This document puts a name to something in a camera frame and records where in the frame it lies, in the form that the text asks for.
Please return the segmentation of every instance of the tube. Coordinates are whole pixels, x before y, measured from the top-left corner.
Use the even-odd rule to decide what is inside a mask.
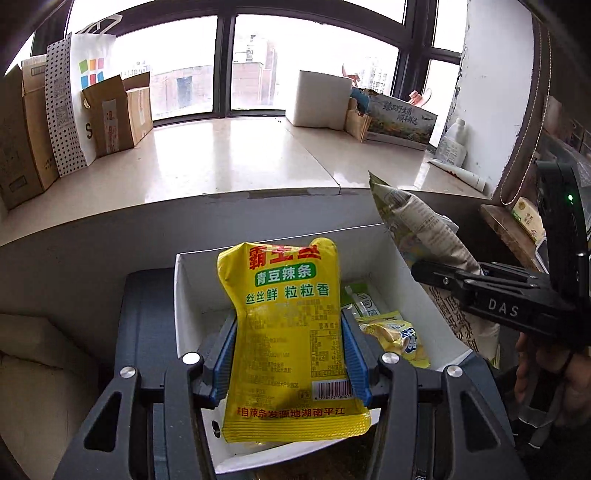
[[[482,192],[486,186],[486,182],[471,171],[464,170],[463,168],[456,167],[448,163],[442,163],[437,160],[429,160],[429,163],[432,163],[436,167],[439,167],[440,169],[452,174],[455,178],[467,183],[470,187],[475,188],[479,192]]]

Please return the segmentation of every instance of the plastic bottle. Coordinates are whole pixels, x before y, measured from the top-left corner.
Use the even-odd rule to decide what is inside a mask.
[[[466,147],[464,147],[466,143],[465,125],[464,120],[456,119],[439,142],[435,152],[436,159],[456,167],[462,166],[467,153]]]
[[[447,130],[443,137],[458,142],[460,145],[464,145],[466,143],[466,130],[464,129],[465,126],[466,122],[464,120],[461,118],[456,118],[456,121]]]

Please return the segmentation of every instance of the blue gripper pad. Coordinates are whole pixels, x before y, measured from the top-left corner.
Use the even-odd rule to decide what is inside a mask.
[[[226,398],[230,387],[230,373],[232,372],[234,344],[236,343],[236,324],[237,322],[234,322],[232,325],[213,369],[213,385],[209,398],[215,405],[218,405],[221,400]]]
[[[345,366],[351,380],[351,387],[355,397],[360,399],[367,407],[371,400],[369,390],[368,367],[363,360],[361,351],[353,337],[353,332],[343,316],[340,318],[341,331],[343,332],[343,350],[345,352]]]

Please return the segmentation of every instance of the windowsill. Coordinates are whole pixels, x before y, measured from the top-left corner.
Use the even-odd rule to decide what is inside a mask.
[[[254,190],[337,195],[369,187],[368,170],[393,186],[485,198],[424,161],[425,153],[279,118],[228,118],[156,128],[132,149],[98,158],[8,213],[0,245],[112,210],[184,197]]]

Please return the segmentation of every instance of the yellow snack package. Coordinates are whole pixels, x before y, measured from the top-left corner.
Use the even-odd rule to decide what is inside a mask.
[[[361,331],[376,337],[387,352],[402,355],[415,367],[427,368],[431,365],[413,324],[406,322],[400,312],[364,317],[357,323]]]
[[[335,244],[240,244],[217,259],[238,329],[222,432],[227,442],[361,435],[369,411],[353,397],[340,329]]]

